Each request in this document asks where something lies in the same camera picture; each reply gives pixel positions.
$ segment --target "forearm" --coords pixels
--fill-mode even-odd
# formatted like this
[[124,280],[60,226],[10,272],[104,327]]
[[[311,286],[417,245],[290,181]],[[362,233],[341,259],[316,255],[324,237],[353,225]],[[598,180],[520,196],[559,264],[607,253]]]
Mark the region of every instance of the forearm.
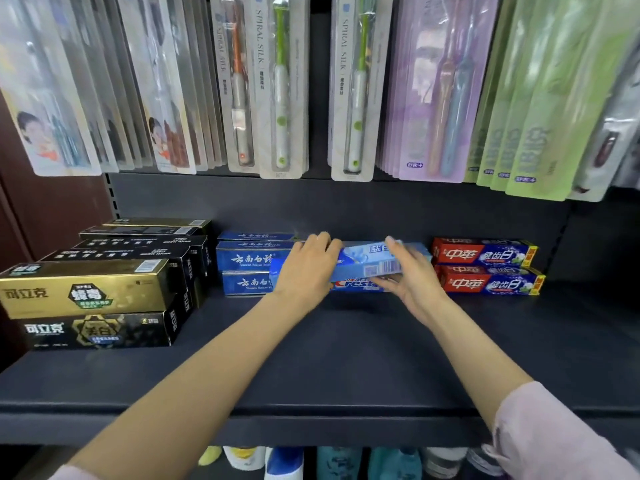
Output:
[[429,311],[431,329],[489,429],[507,396],[533,379],[453,300]]
[[274,294],[262,298],[105,428],[70,464],[101,480],[183,478],[265,359],[302,318],[299,310]]

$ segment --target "left hand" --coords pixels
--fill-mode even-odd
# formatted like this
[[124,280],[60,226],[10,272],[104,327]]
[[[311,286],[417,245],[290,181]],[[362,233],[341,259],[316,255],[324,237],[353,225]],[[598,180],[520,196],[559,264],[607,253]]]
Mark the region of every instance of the left hand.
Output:
[[340,239],[327,232],[311,234],[305,243],[296,242],[282,266],[274,296],[300,307],[302,315],[320,304],[331,290],[329,278],[342,249]]

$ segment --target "hand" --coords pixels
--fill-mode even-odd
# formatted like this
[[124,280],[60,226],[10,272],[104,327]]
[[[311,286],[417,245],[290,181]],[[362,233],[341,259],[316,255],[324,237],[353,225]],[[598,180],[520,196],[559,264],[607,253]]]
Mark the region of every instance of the hand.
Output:
[[391,236],[386,238],[385,243],[391,254],[400,261],[403,273],[371,278],[371,281],[395,294],[414,317],[431,328],[431,311],[443,301],[449,300],[433,266],[418,251],[411,247],[405,248]]
[[298,305],[302,316],[308,314],[331,290],[329,278],[341,249],[342,241],[331,240],[327,232],[311,234],[304,245],[296,242],[284,261],[273,294]]

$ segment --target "right hand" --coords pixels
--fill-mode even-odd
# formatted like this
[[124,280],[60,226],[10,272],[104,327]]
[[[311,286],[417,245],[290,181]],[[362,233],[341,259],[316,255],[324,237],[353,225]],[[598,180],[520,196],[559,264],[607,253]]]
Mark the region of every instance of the right hand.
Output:
[[395,294],[407,309],[428,328],[433,324],[432,311],[450,300],[440,285],[429,260],[411,247],[405,247],[393,237],[385,243],[393,256],[400,261],[402,274],[370,278],[375,284]]

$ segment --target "left arm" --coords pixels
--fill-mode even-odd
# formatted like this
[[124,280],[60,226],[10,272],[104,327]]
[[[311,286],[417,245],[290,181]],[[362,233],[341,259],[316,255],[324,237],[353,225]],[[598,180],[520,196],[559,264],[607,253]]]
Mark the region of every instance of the left arm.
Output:
[[71,459],[101,480],[185,477],[264,361],[331,289],[342,243],[296,243],[276,289],[135,402]]

